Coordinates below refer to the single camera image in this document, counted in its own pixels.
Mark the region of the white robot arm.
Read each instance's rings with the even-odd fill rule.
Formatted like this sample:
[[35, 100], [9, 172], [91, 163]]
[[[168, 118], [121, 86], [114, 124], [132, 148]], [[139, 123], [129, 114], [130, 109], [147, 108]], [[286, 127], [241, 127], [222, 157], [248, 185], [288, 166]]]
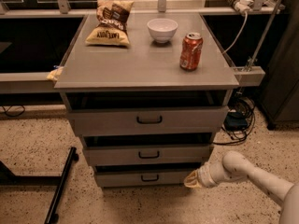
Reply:
[[299, 184], [266, 172], [236, 151], [228, 151], [220, 161], [206, 162], [190, 172], [184, 186], [213, 188], [220, 183], [249, 180], [281, 207], [279, 224], [299, 224]]

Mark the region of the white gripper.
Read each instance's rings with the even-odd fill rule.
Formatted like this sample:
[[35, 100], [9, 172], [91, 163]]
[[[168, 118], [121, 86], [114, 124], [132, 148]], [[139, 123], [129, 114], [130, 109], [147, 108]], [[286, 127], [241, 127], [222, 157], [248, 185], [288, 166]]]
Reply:
[[184, 186], [190, 189], [213, 188], [223, 180], [223, 166], [220, 162], [206, 162], [199, 171], [190, 172], [184, 179]]

